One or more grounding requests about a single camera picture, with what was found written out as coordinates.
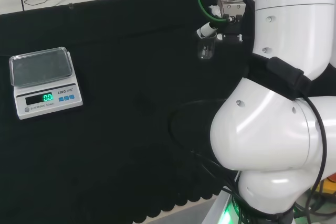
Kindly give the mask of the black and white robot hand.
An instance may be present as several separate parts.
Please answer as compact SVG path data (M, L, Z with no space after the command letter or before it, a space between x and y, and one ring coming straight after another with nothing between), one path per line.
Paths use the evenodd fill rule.
M246 10L244 2L223 2L207 8L208 14L214 19L225 19L226 22L210 22L199 28L196 33L200 39L216 38L224 43L237 44L243 42L242 20Z

